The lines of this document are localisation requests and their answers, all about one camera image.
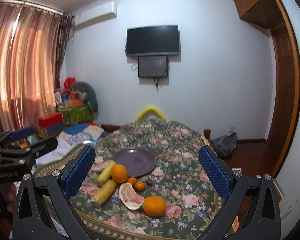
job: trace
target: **orange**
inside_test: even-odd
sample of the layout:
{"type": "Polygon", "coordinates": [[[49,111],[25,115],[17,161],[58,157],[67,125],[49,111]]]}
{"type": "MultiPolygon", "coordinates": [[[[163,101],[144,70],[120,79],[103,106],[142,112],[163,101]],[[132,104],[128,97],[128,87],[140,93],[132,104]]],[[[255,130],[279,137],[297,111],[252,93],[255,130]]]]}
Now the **orange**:
{"type": "Polygon", "coordinates": [[[161,216],[166,212],[166,203],[159,196],[147,197],[143,202],[143,211],[152,217],[161,216]]]}
{"type": "Polygon", "coordinates": [[[116,164],[111,168],[111,178],[117,184],[122,184],[128,180],[128,172],[122,164],[116,164]]]}
{"type": "Polygon", "coordinates": [[[143,191],[146,188],[146,184],[144,184],[142,181],[138,181],[135,183],[134,188],[136,191],[143,191]]]}
{"type": "Polygon", "coordinates": [[[128,179],[128,182],[130,182],[131,185],[134,186],[137,183],[137,179],[135,177],[130,177],[128,179]]]}

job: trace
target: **air conditioner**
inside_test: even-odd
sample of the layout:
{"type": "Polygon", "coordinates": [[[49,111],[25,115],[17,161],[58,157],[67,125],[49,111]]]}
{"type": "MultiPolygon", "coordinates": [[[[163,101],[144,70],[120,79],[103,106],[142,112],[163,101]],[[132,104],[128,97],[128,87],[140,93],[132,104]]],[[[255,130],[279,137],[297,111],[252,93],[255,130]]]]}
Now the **air conditioner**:
{"type": "Polygon", "coordinates": [[[105,3],[82,12],[75,16],[74,27],[76,30],[117,17],[117,4],[105,3]]]}

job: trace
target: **gray bag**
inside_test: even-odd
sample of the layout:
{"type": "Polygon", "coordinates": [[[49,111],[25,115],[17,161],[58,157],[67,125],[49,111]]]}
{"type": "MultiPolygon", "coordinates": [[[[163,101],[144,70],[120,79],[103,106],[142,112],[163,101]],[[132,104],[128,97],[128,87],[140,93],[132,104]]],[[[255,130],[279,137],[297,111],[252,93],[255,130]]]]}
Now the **gray bag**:
{"type": "Polygon", "coordinates": [[[237,140],[237,133],[230,132],[227,135],[211,140],[210,146],[220,159],[226,159],[234,155],[237,149],[237,140]]]}

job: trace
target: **blue gripper pad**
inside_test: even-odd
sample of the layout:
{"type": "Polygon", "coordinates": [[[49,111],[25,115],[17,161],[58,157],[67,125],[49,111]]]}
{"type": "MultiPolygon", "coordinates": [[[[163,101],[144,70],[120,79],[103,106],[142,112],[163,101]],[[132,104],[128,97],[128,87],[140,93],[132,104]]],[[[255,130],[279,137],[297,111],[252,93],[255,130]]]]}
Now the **blue gripper pad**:
{"type": "Polygon", "coordinates": [[[231,194],[230,182],[205,147],[199,150],[199,161],[218,196],[227,200],[231,194]]]}
{"type": "Polygon", "coordinates": [[[95,158],[95,149],[92,146],[86,145],[75,159],[68,162],[76,161],[76,164],[69,172],[69,175],[64,179],[64,195],[67,200],[77,195],[84,179],[95,161],[95,158]]]}
{"type": "Polygon", "coordinates": [[[23,129],[16,130],[10,134],[10,140],[17,142],[23,138],[26,138],[34,134],[34,128],[32,126],[25,127],[23,129]]]}

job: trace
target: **black tv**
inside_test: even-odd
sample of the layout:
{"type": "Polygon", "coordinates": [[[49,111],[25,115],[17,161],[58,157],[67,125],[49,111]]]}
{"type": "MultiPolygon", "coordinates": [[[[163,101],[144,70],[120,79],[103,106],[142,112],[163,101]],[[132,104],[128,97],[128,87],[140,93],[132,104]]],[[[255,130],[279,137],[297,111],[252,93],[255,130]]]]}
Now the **black tv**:
{"type": "Polygon", "coordinates": [[[179,55],[178,25],[127,29],[127,56],[179,55]]]}

